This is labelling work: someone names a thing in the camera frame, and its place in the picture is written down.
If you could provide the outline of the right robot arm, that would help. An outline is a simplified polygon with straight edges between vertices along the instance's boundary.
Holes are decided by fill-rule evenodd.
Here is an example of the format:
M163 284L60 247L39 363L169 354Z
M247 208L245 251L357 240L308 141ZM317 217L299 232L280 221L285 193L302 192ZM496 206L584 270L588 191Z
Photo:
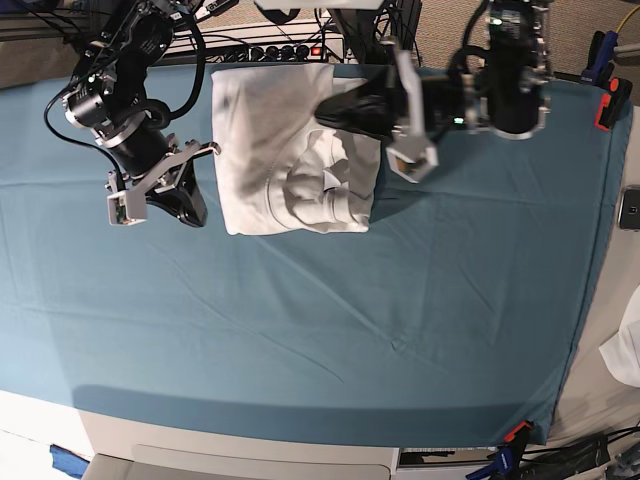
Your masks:
M121 2L86 46L68 85L53 98L70 124L91 132L91 149L113 166L105 185L113 226L146 221L150 206L190 227L206 223L193 162L214 146L180 143L163 132L191 111L203 86L205 43L195 19L198 7L189 1ZM181 28L195 40L196 70L187 100L171 109L148 96L145 80Z

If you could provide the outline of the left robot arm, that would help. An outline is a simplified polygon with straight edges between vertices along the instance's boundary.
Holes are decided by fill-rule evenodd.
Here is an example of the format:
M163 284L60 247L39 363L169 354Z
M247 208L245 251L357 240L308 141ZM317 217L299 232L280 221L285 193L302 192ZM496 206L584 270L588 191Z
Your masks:
M440 75L422 76L409 51L387 37L390 65L359 87L323 100L319 124L376 139L417 137L437 144L451 130L490 130L524 140L543 128L551 79L544 38L546 1L484 1L467 24L487 18L487 47L469 34Z

